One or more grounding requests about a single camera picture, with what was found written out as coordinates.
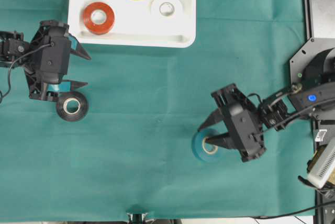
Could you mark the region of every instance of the green fabric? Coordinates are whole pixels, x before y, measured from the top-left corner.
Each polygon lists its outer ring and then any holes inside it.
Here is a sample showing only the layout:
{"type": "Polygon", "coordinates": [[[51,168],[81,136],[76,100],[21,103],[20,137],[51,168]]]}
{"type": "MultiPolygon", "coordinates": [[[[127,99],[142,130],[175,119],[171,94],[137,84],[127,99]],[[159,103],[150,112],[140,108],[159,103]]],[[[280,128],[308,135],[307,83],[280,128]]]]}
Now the green fabric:
{"type": "MultiPolygon", "coordinates": [[[[67,5],[0,0],[1,30],[30,40],[40,20],[66,21],[67,5]]],[[[197,0],[197,10],[187,49],[84,45],[92,61],[72,57],[66,77],[89,82],[80,122],[29,100],[23,71],[13,72],[0,105],[0,221],[277,215],[314,204],[297,179],[312,156],[307,121],[266,133],[267,152],[249,163],[225,150],[206,164],[191,151],[216,108],[212,91],[235,82],[267,97],[289,83],[287,61],[305,41],[302,0],[197,0]]]]}

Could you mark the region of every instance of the cable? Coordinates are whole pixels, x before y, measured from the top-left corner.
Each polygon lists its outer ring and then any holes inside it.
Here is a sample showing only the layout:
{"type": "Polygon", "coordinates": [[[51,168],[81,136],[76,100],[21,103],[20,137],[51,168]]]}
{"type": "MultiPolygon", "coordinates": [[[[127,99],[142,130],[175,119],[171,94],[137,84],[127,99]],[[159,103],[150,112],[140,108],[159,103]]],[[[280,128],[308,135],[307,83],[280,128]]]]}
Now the cable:
{"type": "Polygon", "coordinates": [[[250,93],[250,94],[247,96],[247,98],[248,98],[248,97],[253,97],[253,96],[256,96],[256,97],[257,97],[257,99],[258,99],[258,101],[260,102],[260,104],[262,103],[261,96],[258,95],[257,93],[250,93]]]}
{"type": "Polygon", "coordinates": [[[45,47],[48,47],[48,46],[51,46],[51,44],[45,44],[45,45],[42,45],[42,46],[38,47],[36,50],[30,51],[30,52],[28,52],[28,53],[26,53],[26,54],[20,56],[20,57],[19,57],[18,59],[16,59],[15,61],[13,61],[13,63],[10,65],[10,67],[9,67],[9,69],[8,69],[8,75],[7,75],[8,91],[7,91],[5,94],[3,94],[2,91],[0,91],[0,103],[2,103],[2,100],[4,99],[4,97],[6,97],[6,96],[9,94],[10,90],[12,89],[12,85],[10,84],[10,74],[12,73],[12,69],[13,69],[14,65],[15,65],[18,61],[20,61],[21,59],[23,59],[23,58],[25,58],[25,57],[27,57],[27,56],[29,56],[29,55],[31,55],[31,54],[34,54],[34,53],[36,53],[37,51],[40,51],[41,49],[43,49],[43,48],[45,48],[45,47]]]}
{"type": "Polygon", "coordinates": [[[326,104],[326,103],[329,103],[329,102],[334,102],[334,101],[335,101],[335,97],[334,98],[330,98],[330,99],[326,99],[324,101],[320,101],[320,102],[314,103],[314,104],[312,104],[310,106],[307,106],[306,108],[302,109],[301,111],[298,111],[296,113],[291,114],[288,118],[286,118],[283,121],[281,121],[281,122],[279,122],[279,123],[277,123],[277,124],[275,124],[275,125],[267,128],[266,130],[258,132],[258,133],[255,133],[255,134],[252,134],[252,135],[256,136],[256,137],[261,136],[264,133],[266,133],[267,131],[271,130],[272,128],[275,128],[277,126],[281,126],[282,124],[284,124],[284,123],[286,123],[288,121],[291,121],[291,120],[293,121],[293,120],[299,119],[299,117],[301,116],[301,114],[303,114],[306,111],[309,111],[310,109],[312,109],[312,108],[314,108],[316,106],[319,106],[319,105],[322,105],[322,104],[326,104]]]}
{"type": "Polygon", "coordinates": [[[300,218],[298,218],[298,217],[296,217],[296,216],[295,216],[295,218],[298,219],[298,220],[300,220],[303,224],[307,224],[307,223],[305,223],[303,220],[301,220],[300,218]]]}
{"type": "Polygon", "coordinates": [[[258,222],[258,221],[255,219],[255,218],[253,218],[253,220],[254,220],[254,221],[256,221],[256,222],[257,222],[257,224],[260,224],[260,223],[259,223],[259,222],[258,222]]]}
{"type": "Polygon", "coordinates": [[[305,209],[300,210],[300,211],[290,212],[290,213],[288,213],[288,214],[277,215],[277,216],[269,216],[269,217],[258,216],[258,217],[254,217],[254,218],[257,219],[257,220],[270,220],[270,219],[276,219],[276,218],[281,218],[281,217],[287,217],[287,216],[292,216],[292,215],[301,214],[302,212],[307,212],[307,211],[310,211],[310,210],[313,210],[313,209],[318,209],[318,208],[320,208],[320,207],[325,207],[325,206],[332,205],[332,204],[335,204],[335,200],[332,200],[332,201],[330,201],[330,202],[323,203],[323,204],[320,204],[320,205],[316,205],[316,206],[313,206],[313,207],[305,208],[305,209]]]}

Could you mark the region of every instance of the screw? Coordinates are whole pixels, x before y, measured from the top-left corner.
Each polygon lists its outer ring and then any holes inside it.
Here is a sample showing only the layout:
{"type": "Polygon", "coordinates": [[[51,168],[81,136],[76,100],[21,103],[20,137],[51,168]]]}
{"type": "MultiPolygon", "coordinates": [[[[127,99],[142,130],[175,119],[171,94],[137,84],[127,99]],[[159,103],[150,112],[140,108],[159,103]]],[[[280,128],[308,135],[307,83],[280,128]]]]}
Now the screw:
{"type": "Polygon", "coordinates": [[[17,47],[17,50],[22,53],[24,52],[25,48],[23,48],[23,46],[20,45],[19,47],[17,47]]]}

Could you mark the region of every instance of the robotic arm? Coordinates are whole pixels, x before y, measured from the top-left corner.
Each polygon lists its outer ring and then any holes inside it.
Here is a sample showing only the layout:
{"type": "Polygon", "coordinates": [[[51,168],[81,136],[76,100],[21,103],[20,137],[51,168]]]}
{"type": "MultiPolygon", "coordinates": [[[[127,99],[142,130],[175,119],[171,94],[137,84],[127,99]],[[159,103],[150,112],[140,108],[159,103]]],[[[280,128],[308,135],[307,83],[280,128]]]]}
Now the robotic arm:
{"type": "MultiPolygon", "coordinates": [[[[243,162],[259,158],[266,151],[266,131],[272,128],[281,131],[296,119],[317,119],[322,112],[335,108],[335,58],[330,54],[332,51],[328,49],[317,54],[305,67],[301,82],[283,88],[264,100],[255,93],[244,95],[235,84],[213,92],[211,96],[218,108],[201,124],[198,134],[223,121],[228,132],[207,136],[205,143],[236,149],[243,162]],[[258,106],[249,100],[250,96],[258,97],[258,106]],[[288,112],[283,100],[285,97],[295,108],[294,112],[288,112]]],[[[335,188],[334,169],[335,139],[309,162],[307,180],[299,179],[305,185],[326,192],[335,188]],[[329,183],[330,177],[334,178],[332,183],[329,183]]]]}
{"type": "Polygon", "coordinates": [[[84,95],[75,92],[87,83],[64,80],[68,73],[70,54],[90,60],[78,40],[69,34],[69,25],[42,21],[30,43],[23,33],[0,31],[0,67],[8,69],[8,91],[0,93],[0,102],[11,89],[12,69],[22,67],[29,88],[29,98],[56,102],[58,115],[67,121],[78,121],[88,111],[84,95]]]}

